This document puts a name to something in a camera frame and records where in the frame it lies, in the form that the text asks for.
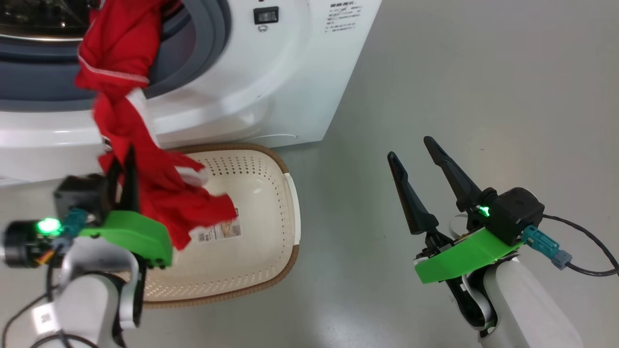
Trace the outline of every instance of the brown basket rim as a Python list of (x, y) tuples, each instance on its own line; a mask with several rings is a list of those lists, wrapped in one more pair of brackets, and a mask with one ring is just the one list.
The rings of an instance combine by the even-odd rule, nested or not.
[[(253, 150), (262, 152), (266, 154), (270, 158), (272, 158), (277, 165), (281, 168), (282, 173), (288, 173), (288, 167), (284, 163), (279, 155), (277, 155), (273, 150), (268, 147), (264, 147), (262, 145), (257, 144), (204, 144), (204, 145), (193, 145), (193, 146), (185, 146), (174, 149), (175, 151), (180, 151), (184, 154), (193, 154), (196, 152), (208, 152), (208, 151), (225, 151), (225, 150)], [(275, 277), (269, 279), (268, 281), (262, 282), (260, 284), (252, 285), (251, 287), (247, 287), (245, 289), (234, 290), (231, 292), (226, 292), (224, 294), (217, 294), (199, 298), (190, 298), (187, 300), (172, 300), (172, 301), (145, 301), (144, 308), (145, 309), (163, 309), (163, 308), (179, 308), (179, 307), (188, 307), (188, 306), (197, 306), (197, 305), (206, 305), (208, 303), (214, 303), (224, 300), (230, 300), (232, 298), (237, 298), (249, 294), (253, 294), (254, 292), (258, 292), (273, 285), (276, 285), (282, 279), (290, 273), (292, 267), (295, 265), (297, 261), (297, 257), (299, 255), (299, 245), (292, 246), (292, 253), (290, 254), (290, 259), (288, 259), (288, 263), (284, 267), (284, 269), (279, 272)]]

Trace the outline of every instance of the washing machine drum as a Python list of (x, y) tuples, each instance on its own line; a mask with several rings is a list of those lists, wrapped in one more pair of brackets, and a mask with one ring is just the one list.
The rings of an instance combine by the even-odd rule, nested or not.
[[(93, 94), (75, 87), (77, 46), (97, 0), (0, 1), (0, 110), (90, 108)], [(177, 89), (211, 67), (230, 34), (226, 0), (170, 0), (163, 8), (162, 44), (151, 68), (152, 98)]]

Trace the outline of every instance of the floor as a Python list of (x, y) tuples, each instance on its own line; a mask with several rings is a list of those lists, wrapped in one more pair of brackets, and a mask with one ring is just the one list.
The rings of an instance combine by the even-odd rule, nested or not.
[[(423, 238), (406, 227), (387, 166), (395, 151), (443, 230), (455, 199), (422, 138), (482, 188), (534, 192), (619, 254), (619, 3), (384, 0), (322, 142), (277, 149), (300, 197), (301, 253), (275, 287), (213, 305), (148, 311), (130, 347), (478, 347), (443, 284), (422, 285)], [(54, 183), (0, 191), (0, 221), (52, 211)], [(579, 232), (541, 227), (590, 269), (610, 269)], [(617, 277), (558, 271), (522, 251), (586, 347), (619, 341)], [(4, 322), (42, 289), (0, 268)], [(10, 347), (32, 341), (28, 319)]]

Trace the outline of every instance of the green led light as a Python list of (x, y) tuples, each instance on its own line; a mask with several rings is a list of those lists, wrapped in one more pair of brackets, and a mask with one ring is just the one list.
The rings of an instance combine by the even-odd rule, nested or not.
[(482, 213), (483, 216), (490, 216), (490, 207), (479, 207), (479, 212)]
[(37, 229), (44, 235), (60, 235), (62, 224), (58, 219), (47, 217), (37, 224)]

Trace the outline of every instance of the laundry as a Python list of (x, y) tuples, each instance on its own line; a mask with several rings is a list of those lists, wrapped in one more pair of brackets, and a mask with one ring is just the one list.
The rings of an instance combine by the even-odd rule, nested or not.
[(211, 196), (202, 185), (206, 168), (178, 152), (162, 150), (152, 132), (142, 92), (160, 44), (161, 11), (166, 0), (106, 0), (90, 13), (90, 28), (79, 47), (80, 88), (96, 90), (92, 113), (111, 146), (99, 157), (107, 172), (133, 146), (141, 214), (163, 223), (176, 249), (191, 240), (189, 231), (232, 220), (227, 195)]

